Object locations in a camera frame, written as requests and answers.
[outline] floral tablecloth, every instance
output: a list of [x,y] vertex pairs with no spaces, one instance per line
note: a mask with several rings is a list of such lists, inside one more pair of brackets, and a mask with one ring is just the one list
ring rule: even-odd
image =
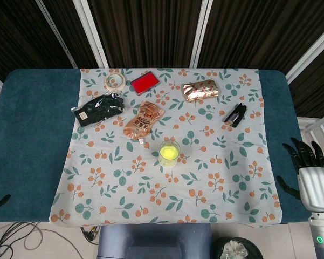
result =
[[[129,82],[150,70],[161,83],[138,96]],[[107,92],[104,80],[111,72],[126,77],[122,96],[128,108],[96,125],[80,127],[75,120],[51,222],[280,223],[258,70],[82,69],[79,106]],[[182,84],[211,78],[222,90],[218,98],[184,100]],[[141,145],[122,130],[143,100],[166,112]],[[224,124],[241,102],[247,106],[244,120],[237,128]],[[181,145],[172,169],[158,164],[158,147],[167,138]]]

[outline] floor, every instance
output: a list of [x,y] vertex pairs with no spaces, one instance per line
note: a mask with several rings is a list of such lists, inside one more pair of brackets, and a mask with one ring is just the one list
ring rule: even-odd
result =
[[[7,223],[0,223],[0,238],[5,229],[9,226]],[[55,233],[43,231],[43,241],[35,250],[26,250],[24,240],[20,240],[13,245],[13,258],[83,258],[96,259],[97,247],[88,243],[82,236],[79,228],[62,228],[49,223],[40,223],[39,228],[57,231],[63,237],[69,239],[79,250],[77,251],[67,241],[57,236]],[[264,259],[314,259],[315,251],[308,222],[290,223],[285,225],[276,225],[267,228],[251,228],[239,224],[213,224],[212,237],[215,240],[218,237],[244,237],[252,241],[260,249]],[[33,232],[26,240],[27,248],[34,248],[40,242],[39,232]],[[2,259],[10,258],[8,251]]]

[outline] yellow cup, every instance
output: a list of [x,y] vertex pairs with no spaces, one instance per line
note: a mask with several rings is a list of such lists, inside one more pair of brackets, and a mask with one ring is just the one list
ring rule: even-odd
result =
[[160,145],[159,162],[164,168],[173,168],[180,154],[180,145],[175,140],[163,141]]

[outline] orange snack package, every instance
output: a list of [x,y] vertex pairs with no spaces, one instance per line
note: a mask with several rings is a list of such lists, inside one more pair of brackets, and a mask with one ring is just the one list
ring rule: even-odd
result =
[[142,139],[150,133],[153,124],[163,116],[164,110],[149,101],[140,104],[137,115],[123,129],[131,139]]

